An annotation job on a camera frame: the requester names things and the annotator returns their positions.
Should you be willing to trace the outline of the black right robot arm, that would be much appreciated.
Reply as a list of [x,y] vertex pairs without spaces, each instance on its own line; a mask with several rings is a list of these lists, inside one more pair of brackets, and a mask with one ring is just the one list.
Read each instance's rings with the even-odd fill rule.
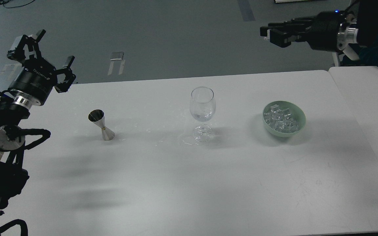
[[378,0],[354,0],[344,10],[269,23],[260,35],[281,48],[307,42],[313,50],[378,66]]

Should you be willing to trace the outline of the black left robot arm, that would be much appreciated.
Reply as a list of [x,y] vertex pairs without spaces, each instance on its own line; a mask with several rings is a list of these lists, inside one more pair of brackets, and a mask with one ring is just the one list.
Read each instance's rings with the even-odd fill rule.
[[[60,69],[42,57],[39,42],[45,33],[42,29],[36,36],[18,36],[7,53],[7,58],[19,62],[22,69],[9,88],[0,91],[0,216],[9,199],[21,194],[30,178],[23,169],[25,151],[51,136],[49,130],[21,128],[19,123],[29,118],[32,106],[43,106],[53,89],[67,92],[76,78],[71,69],[74,56]],[[14,226],[20,226],[21,236],[28,235],[27,223],[15,219],[0,226],[0,236]]]

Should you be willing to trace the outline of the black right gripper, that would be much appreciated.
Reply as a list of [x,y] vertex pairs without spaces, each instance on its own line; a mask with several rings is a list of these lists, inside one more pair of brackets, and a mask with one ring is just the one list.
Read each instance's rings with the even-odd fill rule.
[[337,36],[344,21],[340,12],[324,11],[315,18],[293,18],[268,23],[260,28],[260,36],[281,48],[286,48],[293,42],[307,42],[313,50],[337,52]]

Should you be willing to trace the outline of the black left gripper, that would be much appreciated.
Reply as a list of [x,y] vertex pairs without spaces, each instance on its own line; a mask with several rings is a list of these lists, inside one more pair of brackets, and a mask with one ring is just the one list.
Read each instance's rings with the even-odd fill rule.
[[[43,106],[53,87],[57,93],[68,92],[76,79],[71,66],[75,60],[69,56],[61,69],[56,69],[42,57],[39,42],[46,30],[39,30],[36,35],[18,36],[7,52],[7,58],[21,64],[22,70],[9,86],[10,93],[15,91],[28,94],[35,98],[38,106]],[[57,76],[64,75],[65,79],[57,83]]]

